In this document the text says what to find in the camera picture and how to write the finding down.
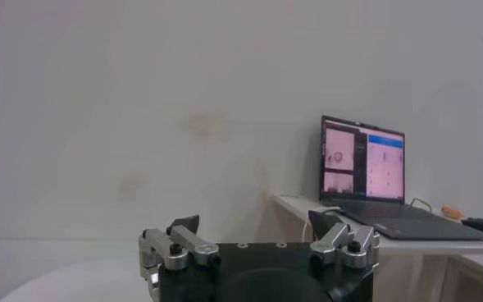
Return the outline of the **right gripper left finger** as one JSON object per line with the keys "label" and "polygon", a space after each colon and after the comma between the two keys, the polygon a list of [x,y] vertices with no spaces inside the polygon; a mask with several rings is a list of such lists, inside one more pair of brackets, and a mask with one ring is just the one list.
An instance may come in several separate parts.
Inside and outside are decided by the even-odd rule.
{"label": "right gripper left finger", "polygon": [[203,268],[220,265],[220,247],[197,235],[199,215],[177,218],[162,231],[145,229],[139,236],[139,275],[151,286],[160,281],[159,270],[182,272],[190,264]]}

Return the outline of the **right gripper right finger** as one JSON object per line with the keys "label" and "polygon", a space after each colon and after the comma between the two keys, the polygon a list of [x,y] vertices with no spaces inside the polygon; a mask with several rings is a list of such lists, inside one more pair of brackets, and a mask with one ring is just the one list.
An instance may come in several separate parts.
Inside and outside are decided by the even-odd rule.
{"label": "right gripper right finger", "polygon": [[309,210],[308,221],[317,238],[311,251],[324,264],[340,261],[347,268],[375,268],[379,263],[380,234],[372,226],[353,229],[335,215]]}

